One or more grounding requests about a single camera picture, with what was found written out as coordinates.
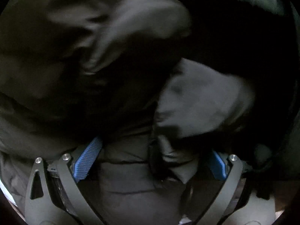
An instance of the black puffer jacket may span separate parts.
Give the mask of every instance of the black puffer jacket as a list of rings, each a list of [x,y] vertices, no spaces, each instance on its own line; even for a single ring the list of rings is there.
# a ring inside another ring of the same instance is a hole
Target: black puffer jacket
[[[20,210],[36,157],[99,134],[96,178],[79,186],[110,225],[178,224],[207,147],[253,165],[256,144],[277,151],[297,105],[293,19],[280,0],[242,1],[10,0],[0,178]],[[177,181],[154,178],[153,141]]]

